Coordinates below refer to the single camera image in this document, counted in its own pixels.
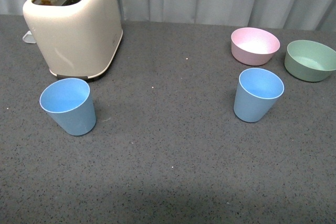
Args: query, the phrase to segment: blue cup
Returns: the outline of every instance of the blue cup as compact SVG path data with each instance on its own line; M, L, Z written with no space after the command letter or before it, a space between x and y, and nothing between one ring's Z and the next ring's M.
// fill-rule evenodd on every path
M249 68L239 75L234 112L249 123L259 121L285 90L281 79L271 71Z
M84 135L96 124L90 87L81 79L54 82L42 92L40 105L70 135Z

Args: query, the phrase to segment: pink bowl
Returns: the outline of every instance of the pink bowl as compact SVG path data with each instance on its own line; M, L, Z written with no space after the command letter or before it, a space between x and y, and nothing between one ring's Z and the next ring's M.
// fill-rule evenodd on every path
M262 29L244 27L231 35L232 55L246 65L265 64L279 48L280 41L277 37Z

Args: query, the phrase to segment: speckled countertop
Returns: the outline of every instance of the speckled countertop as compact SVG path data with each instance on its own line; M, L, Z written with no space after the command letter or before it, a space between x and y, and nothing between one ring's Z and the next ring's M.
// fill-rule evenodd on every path
M336 74L292 77L286 46L336 34L267 29L262 68L285 92L257 123L233 112L248 66L236 27L122 23L107 73L90 82L97 123L68 135L39 106L57 79L21 16L0 16L0 223L336 223Z

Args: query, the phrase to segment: bowl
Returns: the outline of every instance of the bowl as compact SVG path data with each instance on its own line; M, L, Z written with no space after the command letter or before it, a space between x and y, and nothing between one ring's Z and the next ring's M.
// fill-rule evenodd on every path
M231 35L232 55L241 63L260 66L269 61L280 48L280 41L268 31L244 27Z
M285 68L300 80L322 81L336 70L336 51L315 41L295 40L287 46Z

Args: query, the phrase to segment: cream toaster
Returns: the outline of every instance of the cream toaster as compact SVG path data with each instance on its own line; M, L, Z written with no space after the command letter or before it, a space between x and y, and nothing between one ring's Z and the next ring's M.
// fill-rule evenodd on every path
M58 78L92 79L110 66L122 38L117 0L27 0L24 19Z

